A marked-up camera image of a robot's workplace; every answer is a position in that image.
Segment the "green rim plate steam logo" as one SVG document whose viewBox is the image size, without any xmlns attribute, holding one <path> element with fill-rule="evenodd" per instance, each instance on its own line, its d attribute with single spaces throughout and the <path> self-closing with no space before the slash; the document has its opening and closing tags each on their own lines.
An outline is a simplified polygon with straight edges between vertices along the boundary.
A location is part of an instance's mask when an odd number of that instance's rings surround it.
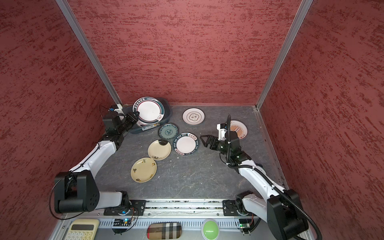
<svg viewBox="0 0 384 240">
<path fill-rule="evenodd" d="M 143 123 L 142 121 L 137 121 L 137 125 L 140 127 L 148 126 L 149 124 Z"/>
</svg>

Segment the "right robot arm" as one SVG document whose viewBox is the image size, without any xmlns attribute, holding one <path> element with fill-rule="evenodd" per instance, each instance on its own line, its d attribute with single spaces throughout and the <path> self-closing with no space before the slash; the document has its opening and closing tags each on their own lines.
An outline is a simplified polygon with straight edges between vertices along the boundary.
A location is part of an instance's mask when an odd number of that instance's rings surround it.
<svg viewBox="0 0 384 240">
<path fill-rule="evenodd" d="M 299 195 L 269 178 L 263 167 L 242 150 L 235 132 L 227 132 L 222 138 L 202 135 L 200 139 L 204 147 L 223 154 L 226 165 L 244 177 L 259 193 L 259 196 L 252 193 L 240 195 L 238 203 L 241 212 L 252 213 L 266 222 L 277 240 L 298 237 L 309 229 L 309 220 Z"/>
</svg>

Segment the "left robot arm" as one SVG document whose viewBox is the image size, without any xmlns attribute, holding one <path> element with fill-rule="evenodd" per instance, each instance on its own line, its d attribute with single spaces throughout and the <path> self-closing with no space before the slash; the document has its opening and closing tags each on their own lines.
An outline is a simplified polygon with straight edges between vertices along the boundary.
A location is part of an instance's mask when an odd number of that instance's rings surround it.
<svg viewBox="0 0 384 240">
<path fill-rule="evenodd" d="M 125 191 L 100 191 L 95 177 L 106 161 L 120 148 L 124 135 L 138 122 L 137 111 L 105 115 L 105 133 L 94 149 L 76 166 L 55 177 L 49 197 L 52 214 L 85 213 L 98 209 L 116 209 L 126 215 L 132 203 Z"/>
</svg>

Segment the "blue translucent plastic bin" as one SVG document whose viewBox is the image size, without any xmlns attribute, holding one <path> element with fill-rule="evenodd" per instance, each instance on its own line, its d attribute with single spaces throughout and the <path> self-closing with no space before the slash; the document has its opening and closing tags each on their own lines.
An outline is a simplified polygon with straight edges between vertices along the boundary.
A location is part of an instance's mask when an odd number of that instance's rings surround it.
<svg viewBox="0 0 384 240">
<path fill-rule="evenodd" d="M 148 126 L 140 127 L 137 124 L 130 129 L 130 133 L 139 134 L 141 132 L 157 128 L 169 122 L 173 112 L 169 102 L 164 98 L 142 97 L 129 106 L 129 112 L 139 112 L 139 120 Z"/>
</svg>

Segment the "white plate green HAO SHI rim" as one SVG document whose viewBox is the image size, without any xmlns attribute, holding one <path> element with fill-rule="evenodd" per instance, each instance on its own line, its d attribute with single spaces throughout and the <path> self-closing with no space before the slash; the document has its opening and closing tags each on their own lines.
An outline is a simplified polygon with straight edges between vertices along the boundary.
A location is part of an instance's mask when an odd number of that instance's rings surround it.
<svg viewBox="0 0 384 240">
<path fill-rule="evenodd" d="M 199 148 L 199 140 L 192 133 L 181 133 L 173 141 L 175 152 L 182 156 L 194 154 Z"/>
</svg>

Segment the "white plate flower outline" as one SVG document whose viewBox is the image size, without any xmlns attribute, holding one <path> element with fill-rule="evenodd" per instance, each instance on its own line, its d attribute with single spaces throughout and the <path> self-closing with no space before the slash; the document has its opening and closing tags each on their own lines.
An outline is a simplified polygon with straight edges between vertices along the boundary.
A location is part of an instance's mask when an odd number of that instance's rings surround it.
<svg viewBox="0 0 384 240">
<path fill-rule="evenodd" d="M 183 121 L 190 126 L 197 126 L 205 120 L 205 113 L 198 108 L 189 108 L 183 112 Z"/>
</svg>

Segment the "white plate orange sunburst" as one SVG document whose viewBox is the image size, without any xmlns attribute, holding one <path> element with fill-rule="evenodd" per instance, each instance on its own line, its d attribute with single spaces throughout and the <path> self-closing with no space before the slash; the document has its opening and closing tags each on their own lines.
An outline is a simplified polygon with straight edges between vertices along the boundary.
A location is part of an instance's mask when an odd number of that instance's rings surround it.
<svg viewBox="0 0 384 240">
<path fill-rule="evenodd" d="M 240 140 L 243 140 L 248 135 L 248 127 L 241 121 L 238 120 L 231 120 L 231 127 L 232 132 L 236 132 L 238 135 L 238 138 Z"/>
</svg>

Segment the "small teal patterned plate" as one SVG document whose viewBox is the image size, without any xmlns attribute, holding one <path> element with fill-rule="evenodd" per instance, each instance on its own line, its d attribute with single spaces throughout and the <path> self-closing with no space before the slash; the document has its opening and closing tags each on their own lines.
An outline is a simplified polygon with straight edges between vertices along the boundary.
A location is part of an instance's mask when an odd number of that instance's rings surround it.
<svg viewBox="0 0 384 240">
<path fill-rule="evenodd" d="M 179 128 L 174 123 L 162 125 L 158 130 L 158 135 L 161 139 L 172 140 L 179 134 Z"/>
</svg>

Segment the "cream plate upper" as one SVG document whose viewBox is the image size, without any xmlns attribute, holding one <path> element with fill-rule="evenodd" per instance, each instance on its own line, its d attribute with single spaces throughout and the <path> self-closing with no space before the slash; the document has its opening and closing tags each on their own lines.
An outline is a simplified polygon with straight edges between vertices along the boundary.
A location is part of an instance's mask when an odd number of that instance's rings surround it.
<svg viewBox="0 0 384 240">
<path fill-rule="evenodd" d="M 167 140 L 156 140 L 149 145 L 148 155 L 155 161 L 166 159 L 172 151 L 172 146 Z"/>
</svg>

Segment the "cream plate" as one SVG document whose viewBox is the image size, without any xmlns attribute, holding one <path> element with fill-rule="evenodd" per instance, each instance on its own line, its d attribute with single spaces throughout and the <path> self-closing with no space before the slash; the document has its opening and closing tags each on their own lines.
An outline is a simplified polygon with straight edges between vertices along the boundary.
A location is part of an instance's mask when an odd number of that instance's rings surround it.
<svg viewBox="0 0 384 240">
<path fill-rule="evenodd" d="M 157 172 L 157 163 L 151 158 L 137 160 L 131 168 L 131 177 L 137 183 L 151 180 Z"/>
<path fill-rule="evenodd" d="M 172 151 L 172 146 L 167 140 L 156 140 L 149 145 L 148 155 L 155 161 L 166 159 Z"/>
</svg>

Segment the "left circuit board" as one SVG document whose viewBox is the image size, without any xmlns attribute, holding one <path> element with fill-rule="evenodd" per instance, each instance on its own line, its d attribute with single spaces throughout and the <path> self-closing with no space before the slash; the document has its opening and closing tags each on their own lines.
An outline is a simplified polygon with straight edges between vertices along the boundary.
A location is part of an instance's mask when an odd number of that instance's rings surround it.
<svg viewBox="0 0 384 240">
<path fill-rule="evenodd" d="M 114 219 L 112 228 L 128 228 L 131 226 L 131 220 L 128 219 Z"/>
</svg>

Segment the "cream calculator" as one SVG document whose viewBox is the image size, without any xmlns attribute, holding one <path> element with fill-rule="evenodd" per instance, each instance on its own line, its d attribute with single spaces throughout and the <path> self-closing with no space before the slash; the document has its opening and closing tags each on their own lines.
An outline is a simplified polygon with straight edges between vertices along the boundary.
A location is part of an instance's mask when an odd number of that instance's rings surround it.
<svg viewBox="0 0 384 240">
<path fill-rule="evenodd" d="M 97 219 L 77 219 L 69 226 L 64 240 L 94 240 L 99 224 Z"/>
</svg>

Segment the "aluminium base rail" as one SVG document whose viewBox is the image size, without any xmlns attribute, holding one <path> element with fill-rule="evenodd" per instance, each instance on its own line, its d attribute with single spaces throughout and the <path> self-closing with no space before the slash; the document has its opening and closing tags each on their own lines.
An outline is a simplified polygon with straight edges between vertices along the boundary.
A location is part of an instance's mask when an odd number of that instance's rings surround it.
<svg viewBox="0 0 384 240">
<path fill-rule="evenodd" d="M 222 199 L 148 199 L 134 200 L 133 216 L 118 216 L 96 210 L 80 215 L 80 219 L 100 221 L 96 240 L 146 240 L 147 228 L 156 223 L 180 223 L 181 240 L 202 240 L 201 227 L 206 219 L 214 219 L 220 228 L 220 240 L 272 240 L 268 225 L 257 216 L 238 213 L 235 201 Z M 112 228 L 114 219 L 131 220 L 128 228 Z M 239 219 L 252 219 L 250 230 L 238 228 Z"/>
</svg>

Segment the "aluminium corner post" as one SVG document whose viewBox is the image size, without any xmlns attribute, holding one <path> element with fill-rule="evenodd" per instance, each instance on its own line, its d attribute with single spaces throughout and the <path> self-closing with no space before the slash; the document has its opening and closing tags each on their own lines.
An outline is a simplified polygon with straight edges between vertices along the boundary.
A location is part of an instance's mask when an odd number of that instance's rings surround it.
<svg viewBox="0 0 384 240">
<path fill-rule="evenodd" d="M 280 68 L 281 66 L 283 65 L 284 63 L 284 60 L 287 56 L 287 54 L 289 53 L 289 50 L 297 36 L 297 33 L 299 32 L 301 26 L 302 26 L 302 23 L 311 7 L 313 3 L 313 0 L 302 0 L 301 1 L 301 4 L 298 8 L 298 11 L 293 19 L 293 22 L 290 26 L 290 29 L 286 35 L 286 38 L 282 44 L 282 47 L 279 51 L 279 54 L 277 56 L 277 59 L 273 65 L 273 68 L 270 72 L 270 75 L 266 81 L 266 85 L 265 87 L 263 88 L 263 91 L 256 103 L 256 110 L 257 111 L 260 111 L 261 108 L 262 108 L 262 105 L 263 103 L 265 102 L 266 98 L 267 98 L 267 95 L 280 71 Z"/>
<path fill-rule="evenodd" d="M 63 13 L 64 17 L 66 18 L 67 22 L 69 23 L 71 29 L 73 30 L 75 36 L 77 37 L 78 41 L 80 42 L 81 46 L 83 47 L 85 53 L 87 54 L 89 60 L 91 61 L 92 65 L 94 66 L 96 72 L 98 73 L 99 77 L 101 78 L 102 82 L 104 83 L 107 91 L 109 92 L 110 96 L 114 100 L 115 104 L 120 108 L 123 109 L 123 103 L 121 98 L 119 97 L 117 91 L 115 90 L 110 78 L 108 77 L 106 71 L 104 70 L 99 58 L 97 57 L 95 51 L 93 50 L 88 38 L 86 37 L 84 31 L 82 30 L 77 18 L 75 17 L 75 14 L 73 13 L 68 1 L 65 0 L 56 0 L 57 5 L 59 6 L 61 12 Z"/>
</svg>

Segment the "right aluminium corner post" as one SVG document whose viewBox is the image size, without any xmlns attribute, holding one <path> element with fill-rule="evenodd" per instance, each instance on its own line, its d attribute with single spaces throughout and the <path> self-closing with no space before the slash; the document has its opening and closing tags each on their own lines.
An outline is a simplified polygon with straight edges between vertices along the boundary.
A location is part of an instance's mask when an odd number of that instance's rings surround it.
<svg viewBox="0 0 384 240">
<path fill-rule="evenodd" d="M 263 88 L 263 91 L 256 103 L 256 110 L 257 111 L 260 111 L 261 108 L 262 108 L 262 105 L 263 103 L 265 102 L 266 98 L 267 98 L 267 95 L 280 71 L 280 68 L 281 66 L 283 65 L 284 63 L 284 60 L 287 56 L 287 54 L 289 53 L 289 50 L 297 36 L 297 33 L 299 32 L 301 26 L 302 26 L 302 23 L 311 7 L 313 3 L 313 0 L 302 0 L 301 1 L 301 4 L 298 8 L 298 11 L 293 19 L 293 22 L 290 26 L 290 29 L 286 35 L 286 38 L 282 44 L 282 47 L 279 51 L 279 54 L 277 56 L 277 59 L 273 65 L 273 68 L 270 72 L 270 75 L 266 81 L 266 85 L 265 87 Z"/>
</svg>

